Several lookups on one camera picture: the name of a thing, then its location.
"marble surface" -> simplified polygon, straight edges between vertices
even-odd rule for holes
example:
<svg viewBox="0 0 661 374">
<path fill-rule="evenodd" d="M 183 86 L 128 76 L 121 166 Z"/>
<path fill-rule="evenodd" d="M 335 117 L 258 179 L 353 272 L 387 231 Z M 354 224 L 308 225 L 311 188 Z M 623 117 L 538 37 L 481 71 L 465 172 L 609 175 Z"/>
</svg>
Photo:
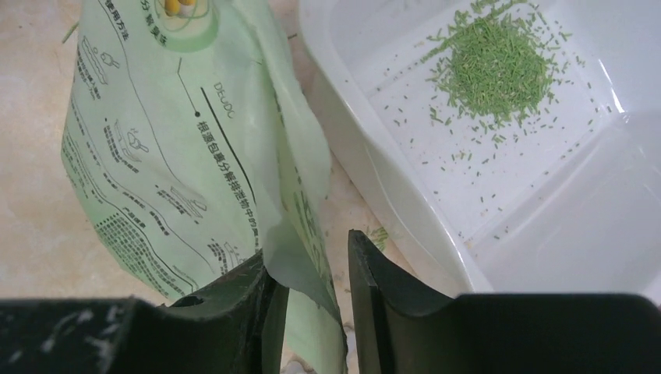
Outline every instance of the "marble surface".
<svg viewBox="0 0 661 374">
<path fill-rule="evenodd" d="M 125 297 L 166 302 L 122 271 L 85 218 L 60 161 L 60 139 L 72 82 L 82 0 L 0 2 L 0 297 Z M 296 0 L 270 0 L 288 35 L 305 92 L 315 68 L 298 37 Z M 327 240 L 345 328 L 353 317 L 346 256 L 347 232 L 368 232 L 386 255 L 412 272 L 334 161 L 330 195 L 320 219 Z M 285 350 L 286 364 L 296 357 Z M 355 352 L 350 373 L 357 373 Z M 284 372 L 296 372 L 298 364 Z"/>
</svg>

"beige floor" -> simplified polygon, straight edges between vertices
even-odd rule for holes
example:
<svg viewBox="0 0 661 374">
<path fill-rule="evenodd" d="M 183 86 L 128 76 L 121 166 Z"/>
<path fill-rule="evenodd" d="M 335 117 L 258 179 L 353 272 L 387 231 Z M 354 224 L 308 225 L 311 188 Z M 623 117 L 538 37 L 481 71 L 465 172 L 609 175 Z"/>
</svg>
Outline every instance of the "beige floor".
<svg viewBox="0 0 661 374">
<path fill-rule="evenodd" d="M 66 44 L 61 39 L 76 22 L 80 2 L 0 1 L 0 298 L 137 295 L 165 302 L 119 269 L 97 240 L 61 165 L 76 35 Z M 288 35 L 295 35 L 296 0 L 270 3 Z M 290 44 L 305 89 L 315 70 L 301 39 L 293 37 Z M 337 162 L 320 216 L 343 319 L 351 327 L 347 231 L 373 233 L 380 224 Z M 384 246 L 410 271 L 390 241 Z M 355 353 L 350 361 L 357 372 Z"/>
</svg>

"white container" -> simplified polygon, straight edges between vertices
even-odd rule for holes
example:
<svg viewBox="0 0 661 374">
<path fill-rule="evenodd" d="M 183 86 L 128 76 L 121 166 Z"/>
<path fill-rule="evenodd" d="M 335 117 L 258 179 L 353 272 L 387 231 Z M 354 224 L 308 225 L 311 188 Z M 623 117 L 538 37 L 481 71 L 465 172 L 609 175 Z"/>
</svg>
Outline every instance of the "white container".
<svg viewBox="0 0 661 374">
<path fill-rule="evenodd" d="M 625 291 L 661 303 L 661 2 L 539 2 L 553 32 L 573 33 L 558 52 L 574 85 L 554 86 L 559 103 L 528 136 L 503 130 L 498 150 L 491 132 L 471 140 L 478 119 L 429 118 L 430 105 L 454 109 L 425 81 L 437 59 L 419 61 L 458 9 L 470 2 L 300 0 L 320 69 L 310 104 L 398 248 L 449 295 Z"/>
</svg>

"crumpled plastic bag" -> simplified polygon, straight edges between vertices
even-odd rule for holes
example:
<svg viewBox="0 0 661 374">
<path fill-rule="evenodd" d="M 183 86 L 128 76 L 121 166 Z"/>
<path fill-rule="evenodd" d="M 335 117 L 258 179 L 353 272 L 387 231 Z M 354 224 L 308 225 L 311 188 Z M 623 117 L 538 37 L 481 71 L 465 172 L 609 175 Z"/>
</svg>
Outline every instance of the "crumpled plastic bag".
<svg viewBox="0 0 661 374">
<path fill-rule="evenodd" d="M 175 300 L 262 249 L 292 289 L 285 340 L 346 371 L 330 152 L 266 0 L 85 0 L 62 160 L 123 269 Z"/>
</svg>

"pile of green pellets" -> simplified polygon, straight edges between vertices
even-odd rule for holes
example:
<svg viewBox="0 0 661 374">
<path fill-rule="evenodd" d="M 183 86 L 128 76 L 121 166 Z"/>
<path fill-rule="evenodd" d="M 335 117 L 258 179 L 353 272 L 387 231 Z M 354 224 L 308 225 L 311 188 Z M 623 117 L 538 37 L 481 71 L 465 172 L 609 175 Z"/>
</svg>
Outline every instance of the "pile of green pellets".
<svg viewBox="0 0 661 374">
<path fill-rule="evenodd" d="M 562 84 L 560 74 L 568 67 L 556 62 L 556 51 L 570 34 L 551 33 L 542 13 L 527 0 L 497 3 L 478 0 L 471 4 L 472 12 L 457 11 L 446 36 L 439 30 L 435 37 L 428 37 L 440 45 L 422 59 L 427 62 L 444 55 L 428 80 L 449 94 L 447 106 L 457 108 L 459 118 L 493 116 L 493 123 L 480 120 L 484 134 L 512 121 L 521 127 L 527 118 L 540 114 L 539 104 L 545 99 L 549 104 L 557 102 L 550 87 Z M 508 12 L 521 4 L 530 5 L 530 11 L 519 15 L 519 7 L 517 12 Z M 451 122 L 434 107 L 429 116 L 445 125 Z"/>
</svg>

